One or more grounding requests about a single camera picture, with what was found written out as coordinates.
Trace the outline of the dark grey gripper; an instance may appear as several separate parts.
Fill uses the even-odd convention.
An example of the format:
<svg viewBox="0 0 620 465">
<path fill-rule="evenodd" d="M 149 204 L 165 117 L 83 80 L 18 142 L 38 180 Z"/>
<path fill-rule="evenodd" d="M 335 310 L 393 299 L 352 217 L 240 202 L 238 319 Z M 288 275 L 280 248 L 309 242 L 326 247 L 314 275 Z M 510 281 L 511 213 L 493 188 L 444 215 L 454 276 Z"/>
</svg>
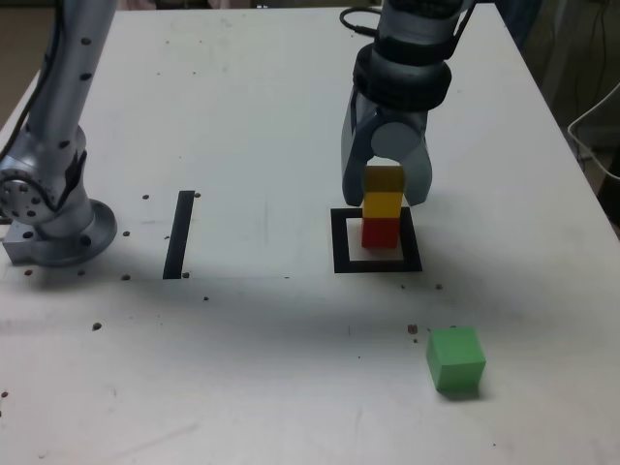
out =
<svg viewBox="0 0 620 465">
<path fill-rule="evenodd" d="M 450 67 L 442 63 L 429 81 L 397 80 L 373 70 L 371 50 L 371 45 L 365 46 L 356 56 L 354 86 L 341 133 L 344 201 L 350 206 L 361 205 L 365 167 L 375 155 L 401 166 L 404 197 L 409 206 L 416 206 L 426 201 L 432 183 L 425 139 L 428 113 L 378 115 L 375 104 L 397 111 L 430 111 L 446 98 L 451 83 Z"/>
</svg>

